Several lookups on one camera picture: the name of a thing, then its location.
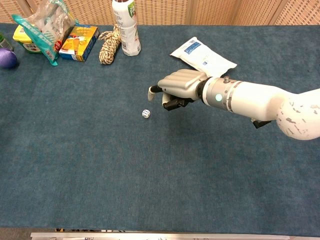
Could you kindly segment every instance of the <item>dice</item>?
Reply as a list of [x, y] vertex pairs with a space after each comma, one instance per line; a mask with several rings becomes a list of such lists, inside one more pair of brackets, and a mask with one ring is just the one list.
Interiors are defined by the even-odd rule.
[[143, 110], [142, 117], [148, 119], [150, 117], [150, 111], [148, 109]]

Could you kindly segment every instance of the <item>wet wipes package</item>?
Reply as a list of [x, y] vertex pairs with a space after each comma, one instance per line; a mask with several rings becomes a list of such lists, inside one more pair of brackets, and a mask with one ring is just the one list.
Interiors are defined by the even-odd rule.
[[170, 55], [182, 59], [198, 71], [204, 72], [208, 77], [219, 78], [228, 69], [237, 66], [237, 64], [212, 51], [195, 36]]

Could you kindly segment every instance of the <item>yellow container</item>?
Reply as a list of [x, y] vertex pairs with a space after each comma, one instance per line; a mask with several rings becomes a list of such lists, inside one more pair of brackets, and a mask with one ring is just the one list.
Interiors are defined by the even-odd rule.
[[32, 42], [30, 37], [28, 37], [22, 26], [19, 25], [16, 28], [13, 39], [23, 46], [27, 52], [31, 54], [41, 54], [41, 50]]

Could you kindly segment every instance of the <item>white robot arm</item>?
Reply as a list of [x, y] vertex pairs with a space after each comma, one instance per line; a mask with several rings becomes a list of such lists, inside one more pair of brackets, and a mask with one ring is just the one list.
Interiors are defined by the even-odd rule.
[[203, 72], [181, 69], [151, 86], [148, 100], [159, 92], [168, 111], [201, 99], [208, 106], [251, 118], [256, 128], [276, 120], [284, 134], [294, 139], [320, 137], [320, 88], [295, 94], [276, 86], [208, 78]]

